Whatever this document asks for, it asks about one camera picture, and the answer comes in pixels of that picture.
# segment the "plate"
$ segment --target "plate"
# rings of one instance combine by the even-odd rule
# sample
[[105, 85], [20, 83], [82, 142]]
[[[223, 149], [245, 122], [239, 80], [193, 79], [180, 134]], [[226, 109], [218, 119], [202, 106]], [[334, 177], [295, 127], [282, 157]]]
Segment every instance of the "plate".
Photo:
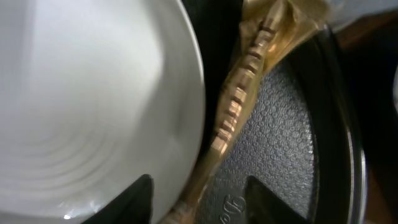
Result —
[[80, 223], [142, 174], [159, 220], [204, 120], [180, 1], [5, 0], [0, 30], [0, 223]]

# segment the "gold wrapper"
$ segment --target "gold wrapper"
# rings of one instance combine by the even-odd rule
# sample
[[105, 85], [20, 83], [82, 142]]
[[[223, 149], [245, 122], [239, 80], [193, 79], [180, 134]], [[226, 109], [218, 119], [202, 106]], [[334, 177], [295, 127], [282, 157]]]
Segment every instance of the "gold wrapper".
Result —
[[327, 15], [323, 0], [244, 0], [240, 43], [231, 57], [237, 59], [220, 94], [210, 149], [161, 223], [193, 223], [207, 184], [254, 107], [264, 74], [322, 28]]

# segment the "white plate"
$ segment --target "white plate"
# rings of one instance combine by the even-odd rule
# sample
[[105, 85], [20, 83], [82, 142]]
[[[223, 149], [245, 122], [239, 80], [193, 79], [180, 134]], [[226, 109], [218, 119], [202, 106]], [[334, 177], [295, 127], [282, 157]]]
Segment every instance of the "white plate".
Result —
[[204, 120], [181, 2], [2, 0], [0, 34], [0, 223], [79, 223], [142, 174], [159, 220]]

